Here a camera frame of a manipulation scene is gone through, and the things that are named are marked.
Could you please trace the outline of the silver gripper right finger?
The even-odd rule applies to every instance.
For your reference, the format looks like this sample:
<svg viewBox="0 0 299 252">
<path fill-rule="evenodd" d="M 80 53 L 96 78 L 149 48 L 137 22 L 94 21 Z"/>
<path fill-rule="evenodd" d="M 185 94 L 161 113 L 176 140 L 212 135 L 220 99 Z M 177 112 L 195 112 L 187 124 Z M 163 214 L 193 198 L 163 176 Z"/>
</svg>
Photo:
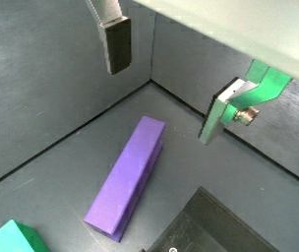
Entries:
<svg viewBox="0 0 299 252">
<path fill-rule="evenodd" d="M 208 145 L 232 122 L 248 126 L 259 114 L 256 105 L 278 98 L 290 81 L 287 74 L 254 60 L 246 79 L 235 78 L 214 95 L 197 135 L 199 141 Z"/>
</svg>

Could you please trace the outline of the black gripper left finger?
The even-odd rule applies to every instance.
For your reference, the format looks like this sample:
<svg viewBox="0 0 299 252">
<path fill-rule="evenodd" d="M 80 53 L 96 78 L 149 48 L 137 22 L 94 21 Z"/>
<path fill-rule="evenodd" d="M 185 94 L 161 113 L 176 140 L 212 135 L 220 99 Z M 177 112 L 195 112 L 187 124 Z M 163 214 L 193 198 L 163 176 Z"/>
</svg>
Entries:
<svg viewBox="0 0 299 252">
<path fill-rule="evenodd" d="M 104 44 L 108 72 L 115 75 L 131 64 L 131 19 L 117 0 L 85 0 Z"/>
</svg>

